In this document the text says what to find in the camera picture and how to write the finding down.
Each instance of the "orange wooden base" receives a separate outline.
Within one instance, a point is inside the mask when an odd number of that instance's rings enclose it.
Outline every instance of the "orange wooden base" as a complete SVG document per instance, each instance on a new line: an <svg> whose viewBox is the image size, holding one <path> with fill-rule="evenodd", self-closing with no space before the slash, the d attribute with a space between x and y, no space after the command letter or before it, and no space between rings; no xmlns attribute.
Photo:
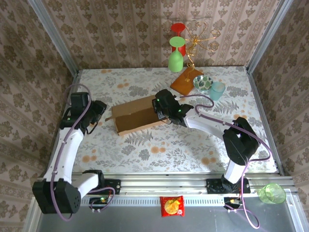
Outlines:
<svg viewBox="0 0 309 232"><path fill-rule="evenodd" d="M183 73L170 85L170 88L179 92L180 94L184 96L188 95L191 92L191 90L194 88L193 79L196 76L203 74L200 71L194 69L189 74L190 81L186 81L188 72L191 70L192 68L186 68L186 70L183 71Z"/></svg>

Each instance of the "patterned wallpaper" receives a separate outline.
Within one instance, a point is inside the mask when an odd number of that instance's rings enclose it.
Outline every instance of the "patterned wallpaper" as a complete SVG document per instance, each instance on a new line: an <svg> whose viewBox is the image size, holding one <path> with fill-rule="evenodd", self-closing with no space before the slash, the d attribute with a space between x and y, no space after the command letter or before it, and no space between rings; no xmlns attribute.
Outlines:
<svg viewBox="0 0 309 232"><path fill-rule="evenodd" d="M309 219L309 0L294 0L253 76Z"/></svg>
<svg viewBox="0 0 309 232"><path fill-rule="evenodd" d="M72 76L25 0L0 1L0 231L21 231Z"/></svg>
<svg viewBox="0 0 309 232"><path fill-rule="evenodd" d="M245 65L279 0L43 0L79 69L163 67L170 27L205 21L222 35L216 52L198 49L196 66Z"/></svg>

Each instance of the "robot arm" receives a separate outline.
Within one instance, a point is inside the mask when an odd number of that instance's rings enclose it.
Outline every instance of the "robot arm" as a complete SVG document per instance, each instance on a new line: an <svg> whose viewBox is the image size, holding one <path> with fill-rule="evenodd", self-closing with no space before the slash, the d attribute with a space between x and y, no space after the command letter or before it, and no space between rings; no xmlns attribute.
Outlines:
<svg viewBox="0 0 309 232"><path fill-rule="evenodd" d="M156 99L153 100L153 107L160 120L168 118L173 124L202 130L224 141L230 161L221 178L222 187L228 191L233 191L235 185L241 178L247 162L258 149L259 142L246 133L228 125L215 123L204 117L200 117L193 106L188 104L180 105L178 101L175 100L175 96L167 89L158 92L155 97ZM255 134L244 118L239 117L237 120L231 120L208 114L203 115L237 125Z"/></svg>
<svg viewBox="0 0 309 232"><path fill-rule="evenodd" d="M59 154L64 138L78 117L83 113L88 105L88 93L79 92L71 94L71 107L65 112L61 122L57 140L55 155L49 163L43 181L36 181L32 187L33 194L45 214L56 213L51 200L50 182L54 165ZM92 189L104 187L104 177L101 170L89 170L72 183L71 175L78 147L88 133L87 127L91 124L98 124L102 114L106 110L106 104L101 101L92 101L90 107L81 121L75 126L69 135L58 163L57 172L54 178L54 193L56 202L61 213L76 213L80 207L81 199Z"/></svg>

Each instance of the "small bowl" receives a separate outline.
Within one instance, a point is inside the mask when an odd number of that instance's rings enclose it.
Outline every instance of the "small bowl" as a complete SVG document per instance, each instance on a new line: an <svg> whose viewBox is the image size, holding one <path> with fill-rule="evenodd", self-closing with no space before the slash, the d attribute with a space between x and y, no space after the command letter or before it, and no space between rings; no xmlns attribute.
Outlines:
<svg viewBox="0 0 309 232"><path fill-rule="evenodd" d="M211 88L213 84L212 79L206 75L198 75L193 80L193 85L198 91L207 91Z"/></svg>

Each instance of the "floral tablecloth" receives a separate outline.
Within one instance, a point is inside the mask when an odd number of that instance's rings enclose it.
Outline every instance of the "floral tablecloth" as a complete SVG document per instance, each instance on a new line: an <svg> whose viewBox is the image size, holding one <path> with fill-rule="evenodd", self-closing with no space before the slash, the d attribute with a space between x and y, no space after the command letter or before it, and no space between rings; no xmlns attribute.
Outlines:
<svg viewBox="0 0 309 232"><path fill-rule="evenodd" d="M223 96L208 114L248 120L256 134L266 140L261 118L243 67L197 68L214 81L225 83ZM214 135L176 125L160 125L118 136L111 107L154 95L179 76L167 68L83 70L80 83L89 87L92 98L108 105L97 128L86 135L78 149L73 170L101 169L104 173L134 172L223 172L229 158L223 141ZM181 99L191 105L209 104L202 97ZM260 146L253 158L267 156ZM256 162L250 172L276 172L274 160Z"/></svg>

